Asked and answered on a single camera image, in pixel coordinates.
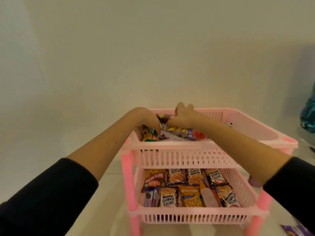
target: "forearm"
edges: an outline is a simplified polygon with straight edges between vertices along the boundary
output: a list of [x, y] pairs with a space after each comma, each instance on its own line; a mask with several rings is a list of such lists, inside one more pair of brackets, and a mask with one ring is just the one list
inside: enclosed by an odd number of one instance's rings
[[196, 130], [205, 133], [262, 184], [290, 159], [289, 155], [202, 114], [195, 119]]
[[130, 133], [141, 123], [133, 109], [104, 132], [71, 153], [68, 158], [84, 166], [99, 181]]

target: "wall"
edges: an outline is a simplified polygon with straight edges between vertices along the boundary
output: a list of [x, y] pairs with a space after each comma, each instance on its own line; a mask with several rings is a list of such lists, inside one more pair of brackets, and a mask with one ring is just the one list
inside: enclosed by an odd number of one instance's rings
[[236, 107], [294, 135], [314, 4], [1, 0], [0, 199], [136, 106]]

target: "pink support pole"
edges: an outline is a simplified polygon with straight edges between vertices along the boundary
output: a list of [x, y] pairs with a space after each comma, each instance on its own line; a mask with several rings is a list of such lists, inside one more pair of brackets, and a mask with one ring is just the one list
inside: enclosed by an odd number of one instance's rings
[[[268, 210], [271, 203], [273, 201], [273, 198], [266, 193], [262, 189], [260, 196], [257, 201], [257, 206], [261, 210]], [[262, 226], [262, 223], [264, 222], [263, 218], [260, 218], [258, 216], [253, 216], [252, 220], [250, 221], [250, 225], [244, 230], [245, 236], [258, 236], [258, 232]]]
[[[137, 210], [137, 200], [135, 191], [134, 174], [132, 169], [132, 155], [121, 155], [121, 163], [123, 168], [124, 184], [126, 191], [126, 199], [128, 203], [128, 210]], [[140, 224], [138, 216], [130, 218], [130, 235], [141, 236]]]

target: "hand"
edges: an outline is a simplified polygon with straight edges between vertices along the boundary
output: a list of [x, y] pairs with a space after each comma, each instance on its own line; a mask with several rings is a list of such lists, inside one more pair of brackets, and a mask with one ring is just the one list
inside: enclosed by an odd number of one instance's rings
[[201, 115], [194, 110], [194, 106], [189, 104], [187, 107], [183, 103], [179, 103], [175, 109], [177, 116], [167, 122], [169, 127], [181, 127], [185, 129], [196, 127], [197, 118]]
[[161, 134], [161, 124], [156, 115], [147, 108], [138, 107], [133, 109], [136, 113], [136, 116], [140, 119], [139, 126], [137, 126], [134, 131], [137, 134], [137, 137], [140, 141], [143, 138], [143, 126], [153, 127], [155, 131], [160, 135]]

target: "person's right arm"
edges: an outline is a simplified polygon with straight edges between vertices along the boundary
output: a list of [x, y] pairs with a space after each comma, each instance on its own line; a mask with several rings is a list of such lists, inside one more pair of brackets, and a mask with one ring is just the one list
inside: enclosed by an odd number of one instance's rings
[[249, 174], [258, 179], [263, 189], [297, 218], [311, 232], [315, 225], [310, 212], [315, 211], [315, 166], [262, 144], [239, 131], [179, 103], [177, 116], [168, 126], [193, 128], [212, 139]]

